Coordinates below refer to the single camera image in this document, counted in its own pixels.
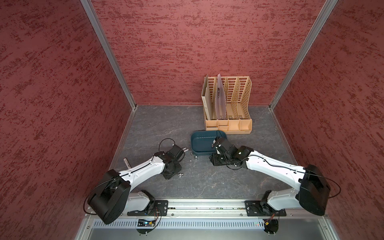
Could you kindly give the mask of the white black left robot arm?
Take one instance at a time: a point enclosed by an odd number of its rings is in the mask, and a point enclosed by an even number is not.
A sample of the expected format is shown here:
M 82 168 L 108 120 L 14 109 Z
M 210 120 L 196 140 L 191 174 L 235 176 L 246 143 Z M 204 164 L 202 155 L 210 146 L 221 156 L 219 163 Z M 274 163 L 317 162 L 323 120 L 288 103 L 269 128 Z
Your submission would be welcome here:
M 87 204 L 95 214 L 108 225 L 123 212 L 143 211 L 150 203 L 150 196 L 139 192 L 129 196 L 141 183 L 156 175 L 163 175 L 167 180 L 180 172 L 181 161 L 185 154 L 157 152 L 148 161 L 126 171 L 110 170 L 86 198 Z

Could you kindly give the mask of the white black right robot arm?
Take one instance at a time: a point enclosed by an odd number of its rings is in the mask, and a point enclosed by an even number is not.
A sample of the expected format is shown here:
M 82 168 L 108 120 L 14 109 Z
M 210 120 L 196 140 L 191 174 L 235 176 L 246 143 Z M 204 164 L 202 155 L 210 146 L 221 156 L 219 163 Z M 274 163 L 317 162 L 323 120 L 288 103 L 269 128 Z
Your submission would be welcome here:
M 326 212 L 331 187 L 314 165 L 294 166 L 245 146 L 228 151 L 223 145 L 216 147 L 210 162 L 214 166 L 226 166 L 232 170 L 260 172 L 290 186 L 287 190 L 266 191 L 261 200 L 247 207 L 252 215 L 283 216 L 286 209 L 304 209 L 317 216 L 323 216 Z

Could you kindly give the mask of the teal plastic storage box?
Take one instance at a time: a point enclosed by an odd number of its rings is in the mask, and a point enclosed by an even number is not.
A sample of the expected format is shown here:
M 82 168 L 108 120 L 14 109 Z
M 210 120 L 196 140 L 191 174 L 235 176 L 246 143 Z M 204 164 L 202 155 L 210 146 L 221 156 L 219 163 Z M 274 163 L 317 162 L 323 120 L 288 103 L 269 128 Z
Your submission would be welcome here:
M 216 152 L 213 147 L 216 137 L 227 138 L 223 131 L 196 131 L 191 135 L 191 149 L 195 156 L 209 156 Z

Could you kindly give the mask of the pale pink paper sheet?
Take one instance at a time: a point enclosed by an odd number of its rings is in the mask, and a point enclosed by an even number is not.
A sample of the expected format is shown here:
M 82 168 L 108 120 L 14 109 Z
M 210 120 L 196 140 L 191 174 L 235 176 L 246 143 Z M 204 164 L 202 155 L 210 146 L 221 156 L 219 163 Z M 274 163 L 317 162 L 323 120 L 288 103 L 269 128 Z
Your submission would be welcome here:
M 225 120 L 227 117 L 226 113 L 226 94 L 224 91 L 223 81 L 221 74 L 217 76 L 217 89 L 215 96 L 215 110 L 218 120 Z

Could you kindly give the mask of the wooden file organizer rack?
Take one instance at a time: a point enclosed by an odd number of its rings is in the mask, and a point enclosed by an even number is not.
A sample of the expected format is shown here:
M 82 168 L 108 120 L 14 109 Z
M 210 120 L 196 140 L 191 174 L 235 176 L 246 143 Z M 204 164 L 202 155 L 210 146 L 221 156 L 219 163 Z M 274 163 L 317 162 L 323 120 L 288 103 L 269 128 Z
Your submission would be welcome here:
M 248 106 L 252 89 L 249 76 L 204 77 L 201 98 L 204 106 L 205 129 L 207 131 L 223 131 L 228 135 L 247 135 L 253 127 Z M 226 112 L 220 114 L 216 101 L 224 96 Z

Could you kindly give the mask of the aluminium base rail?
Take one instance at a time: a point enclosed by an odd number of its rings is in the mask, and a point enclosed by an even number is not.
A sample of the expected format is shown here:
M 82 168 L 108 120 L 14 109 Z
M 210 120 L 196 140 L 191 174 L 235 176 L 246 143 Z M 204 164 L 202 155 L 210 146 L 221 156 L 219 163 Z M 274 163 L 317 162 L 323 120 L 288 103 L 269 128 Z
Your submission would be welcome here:
M 117 215 L 114 216 L 111 222 L 122 217 L 142 217 L 148 219 L 148 216 L 127 216 L 127 212 L 131 211 L 142 211 L 149 204 L 150 201 L 145 198 L 131 197 L 126 203 L 124 208 L 116 212 Z M 259 218 L 259 219 L 276 219 L 273 215 L 272 217 L 248 217 L 245 209 L 245 201 L 252 200 L 242 200 L 242 199 L 168 199 L 169 206 L 167 215 L 164 217 L 169 218 Z M 287 207 L 283 208 L 286 210 L 288 218 L 315 218 L 318 216 L 310 214 L 304 209 L 293 208 L 289 209 Z

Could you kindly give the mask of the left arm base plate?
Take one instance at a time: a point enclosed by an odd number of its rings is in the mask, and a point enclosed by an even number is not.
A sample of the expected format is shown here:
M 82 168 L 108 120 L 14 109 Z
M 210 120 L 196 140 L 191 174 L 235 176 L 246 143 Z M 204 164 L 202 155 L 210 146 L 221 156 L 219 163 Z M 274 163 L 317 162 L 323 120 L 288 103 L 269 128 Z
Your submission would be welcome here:
M 127 216 L 164 217 L 167 215 L 168 206 L 169 201 L 167 200 L 154 200 L 150 201 L 144 210 L 127 212 Z

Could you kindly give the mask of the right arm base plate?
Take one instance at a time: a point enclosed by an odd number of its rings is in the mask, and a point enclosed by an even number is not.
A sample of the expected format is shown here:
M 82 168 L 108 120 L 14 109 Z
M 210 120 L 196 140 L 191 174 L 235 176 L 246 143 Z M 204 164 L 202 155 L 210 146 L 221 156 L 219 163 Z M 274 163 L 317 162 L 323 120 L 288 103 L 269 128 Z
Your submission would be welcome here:
M 261 201 L 245 201 L 245 209 L 248 217 L 286 217 L 286 210 L 275 210 L 267 203 Z

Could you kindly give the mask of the left corner aluminium post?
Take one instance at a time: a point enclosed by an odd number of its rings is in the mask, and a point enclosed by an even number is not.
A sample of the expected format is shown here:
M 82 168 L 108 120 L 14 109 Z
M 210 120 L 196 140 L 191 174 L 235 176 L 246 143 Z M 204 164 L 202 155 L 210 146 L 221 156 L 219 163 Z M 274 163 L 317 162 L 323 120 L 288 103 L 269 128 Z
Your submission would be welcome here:
M 99 21 L 99 18 L 96 14 L 96 11 L 92 5 L 92 1 L 89 1 L 89 0 L 80 0 L 86 14 L 87 14 L 87 17 L 88 19 L 90 20 L 91 22 L 91 25 L 99 39 L 99 42 L 101 43 L 102 45 L 102 48 L 110 62 L 110 65 L 121 85 L 121 88 L 131 106 L 131 108 L 135 111 L 137 109 L 137 104 L 136 104 L 136 101 L 134 100 L 134 97 L 127 85 L 127 82 L 126 82 L 126 79 L 123 75 L 123 72 L 118 64 L 118 61 L 113 53 L 113 50 L 110 46 L 110 43 L 108 42 L 108 39 L 107 39 L 107 36 L 102 28 L 102 25 Z

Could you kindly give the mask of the corner aluminium post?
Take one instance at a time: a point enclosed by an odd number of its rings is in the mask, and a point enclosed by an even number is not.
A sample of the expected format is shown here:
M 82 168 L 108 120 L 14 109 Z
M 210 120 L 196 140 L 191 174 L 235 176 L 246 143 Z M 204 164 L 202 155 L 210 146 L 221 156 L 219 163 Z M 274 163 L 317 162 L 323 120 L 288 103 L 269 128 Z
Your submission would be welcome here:
M 281 85 L 279 86 L 275 96 L 273 97 L 269 109 L 271 112 L 274 111 L 275 107 L 277 106 L 279 100 L 283 96 L 286 88 L 290 84 L 291 80 L 293 79 L 295 73 L 299 69 L 301 63 L 305 59 L 307 53 L 309 52 L 311 46 L 315 42 L 317 36 L 319 35 L 320 31 L 322 30 L 323 26 L 325 25 L 327 19 L 331 15 L 333 9 L 337 5 L 338 0 L 326 0 L 324 2 L 323 7 L 321 8 L 317 18 L 315 19 L 308 35 L 306 36 L 300 50 L 298 51 L 291 67 L 289 68 L 285 78 L 283 79 Z
M 107 39 L 107 36 L 102 28 L 102 25 L 99 21 L 99 18 L 96 14 L 96 11 L 92 5 L 92 1 L 89 1 L 89 0 L 80 0 L 86 14 L 87 14 L 87 17 L 88 19 L 90 20 L 91 22 L 91 25 L 99 39 L 99 42 L 101 43 L 102 45 L 102 48 L 110 62 L 110 65 L 121 85 L 121 88 L 131 106 L 131 108 L 135 111 L 137 109 L 137 104 L 136 104 L 136 101 L 134 100 L 134 97 L 127 85 L 127 82 L 126 82 L 126 79 L 123 75 L 123 72 L 118 64 L 118 61 L 113 53 L 113 50 L 110 46 L 110 43 L 108 42 L 108 39 Z

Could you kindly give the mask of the right corner aluminium post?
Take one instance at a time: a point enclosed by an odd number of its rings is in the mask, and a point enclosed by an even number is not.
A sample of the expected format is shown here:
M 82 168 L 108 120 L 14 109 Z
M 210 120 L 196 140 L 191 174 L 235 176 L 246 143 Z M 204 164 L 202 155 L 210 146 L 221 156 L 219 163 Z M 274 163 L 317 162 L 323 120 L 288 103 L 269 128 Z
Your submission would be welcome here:
M 281 85 L 279 86 L 275 96 L 273 97 L 269 109 L 271 112 L 274 111 L 275 107 L 277 106 L 279 100 L 283 96 L 286 88 L 290 84 L 291 80 L 293 79 L 295 73 L 299 69 L 301 63 L 305 59 L 307 53 L 309 52 L 311 46 L 315 42 L 317 36 L 319 35 L 320 31 L 322 30 L 323 26 L 325 25 L 327 19 L 331 15 L 333 9 L 337 5 L 338 0 L 326 0 L 324 2 L 323 7 L 321 8 L 317 18 L 315 19 L 308 35 L 306 36 L 300 50 L 298 51 L 291 67 L 289 68 L 285 78 L 283 79 Z

